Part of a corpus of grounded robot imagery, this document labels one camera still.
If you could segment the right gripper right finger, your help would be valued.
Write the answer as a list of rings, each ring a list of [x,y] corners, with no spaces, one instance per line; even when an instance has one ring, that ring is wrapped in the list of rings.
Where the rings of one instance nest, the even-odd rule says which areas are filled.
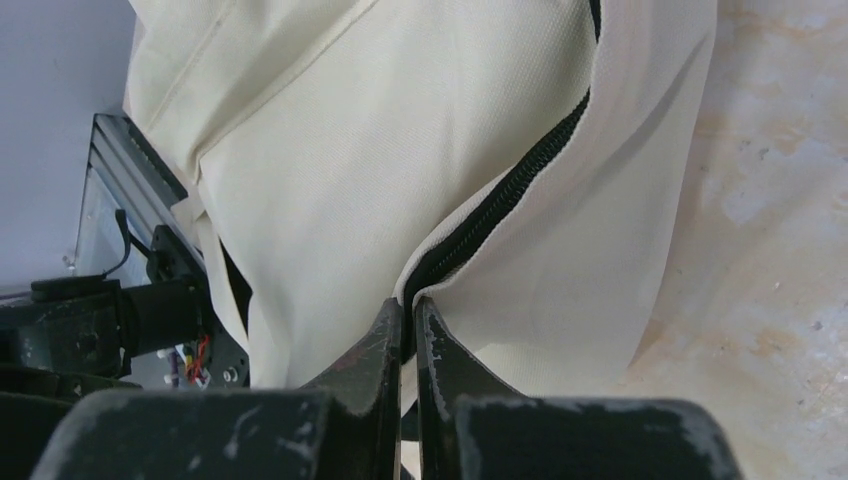
[[[416,308],[425,479],[740,479],[724,431],[683,400],[534,398],[507,385]]]

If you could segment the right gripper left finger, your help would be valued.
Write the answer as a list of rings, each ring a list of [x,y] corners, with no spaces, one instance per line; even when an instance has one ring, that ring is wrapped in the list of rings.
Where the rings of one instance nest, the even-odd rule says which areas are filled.
[[[36,479],[396,479],[403,310],[298,389],[108,390],[64,418]]]

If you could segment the cream canvas backpack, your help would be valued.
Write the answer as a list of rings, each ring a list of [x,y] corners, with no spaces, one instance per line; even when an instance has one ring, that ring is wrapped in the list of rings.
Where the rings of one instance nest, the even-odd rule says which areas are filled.
[[[519,393],[603,398],[666,268],[713,1],[136,1],[125,104],[188,192],[251,389],[416,308]]]

